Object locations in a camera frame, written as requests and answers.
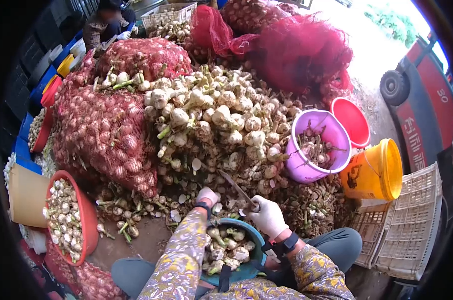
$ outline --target gray pants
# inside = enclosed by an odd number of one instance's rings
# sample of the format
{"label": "gray pants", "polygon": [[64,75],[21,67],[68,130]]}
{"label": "gray pants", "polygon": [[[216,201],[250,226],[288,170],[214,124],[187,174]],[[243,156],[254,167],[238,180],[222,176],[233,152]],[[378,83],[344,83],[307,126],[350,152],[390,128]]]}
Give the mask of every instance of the gray pants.
{"label": "gray pants", "polygon": [[[355,262],[362,250],[362,237],[356,230],[349,227],[335,229],[304,241],[327,255],[344,273]],[[129,297],[136,299],[154,270],[155,265],[151,262],[139,258],[122,258],[113,263],[111,277]],[[275,276],[268,276],[267,279],[277,286],[297,289],[295,274],[291,267],[275,272]],[[208,291],[208,288],[199,286],[196,298],[205,295]]]}

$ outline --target cardboard box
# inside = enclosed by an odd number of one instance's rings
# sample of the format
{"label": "cardboard box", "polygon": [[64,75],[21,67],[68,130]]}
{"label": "cardboard box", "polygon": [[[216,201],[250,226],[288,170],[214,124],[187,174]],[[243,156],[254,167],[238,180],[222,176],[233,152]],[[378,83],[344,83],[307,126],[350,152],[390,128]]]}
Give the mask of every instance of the cardboard box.
{"label": "cardboard box", "polygon": [[10,217],[15,223],[46,228],[42,214],[50,179],[14,164],[10,171]]}

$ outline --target red vehicle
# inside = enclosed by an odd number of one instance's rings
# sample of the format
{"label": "red vehicle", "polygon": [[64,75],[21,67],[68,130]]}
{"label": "red vehicle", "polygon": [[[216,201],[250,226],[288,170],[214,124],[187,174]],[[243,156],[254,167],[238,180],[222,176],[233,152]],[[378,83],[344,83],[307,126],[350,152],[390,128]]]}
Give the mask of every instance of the red vehicle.
{"label": "red vehicle", "polygon": [[428,40],[418,37],[396,69],[382,76],[379,86],[402,129],[410,169],[405,168],[406,173],[433,164],[453,141],[453,89],[432,51],[437,41],[434,32]]}

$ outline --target purple bucket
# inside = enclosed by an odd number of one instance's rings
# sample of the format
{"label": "purple bucket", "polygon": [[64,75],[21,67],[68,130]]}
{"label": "purple bucket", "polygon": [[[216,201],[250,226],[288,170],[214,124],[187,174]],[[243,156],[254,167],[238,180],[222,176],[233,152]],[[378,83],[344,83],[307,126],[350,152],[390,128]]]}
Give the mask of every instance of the purple bucket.
{"label": "purple bucket", "polygon": [[[323,141],[331,142],[333,146],[339,149],[346,149],[346,151],[332,150],[329,153],[330,158],[335,159],[330,170],[308,161],[300,151],[296,136],[307,129],[308,120],[311,120],[311,127],[314,128],[315,132],[321,131],[322,127],[326,125],[326,129],[321,135]],[[302,111],[293,120],[290,141],[286,145],[286,153],[290,154],[290,158],[285,164],[290,178],[298,183],[313,183],[329,174],[342,171],[348,165],[351,157],[351,142],[345,128],[329,111],[310,109]]]}

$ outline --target ground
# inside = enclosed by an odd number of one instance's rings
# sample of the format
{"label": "ground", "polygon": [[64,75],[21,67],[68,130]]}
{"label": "ground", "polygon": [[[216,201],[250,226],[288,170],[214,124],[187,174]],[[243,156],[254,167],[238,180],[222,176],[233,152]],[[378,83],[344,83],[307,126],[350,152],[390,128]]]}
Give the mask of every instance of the ground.
{"label": "ground", "polygon": [[[350,9],[334,0],[314,0],[309,13],[315,12],[320,12],[319,18],[328,20],[349,36],[349,45],[354,53],[348,68],[355,87],[352,100],[367,117],[370,143],[376,145],[384,138],[392,138],[400,145],[395,124],[378,85],[385,71],[395,69],[407,49],[400,42],[387,39],[363,15],[360,0],[355,1]],[[109,270],[115,260],[123,257],[141,257],[156,262],[171,232],[162,218],[142,220],[141,223],[141,238],[134,240],[131,246],[118,235],[115,235],[115,241],[104,237],[88,260],[104,270]],[[112,232],[117,230],[113,223],[106,227]],[[347,286],[359,300],[379,299],[388,281],[388,276],[356,265],[346,273]]]}

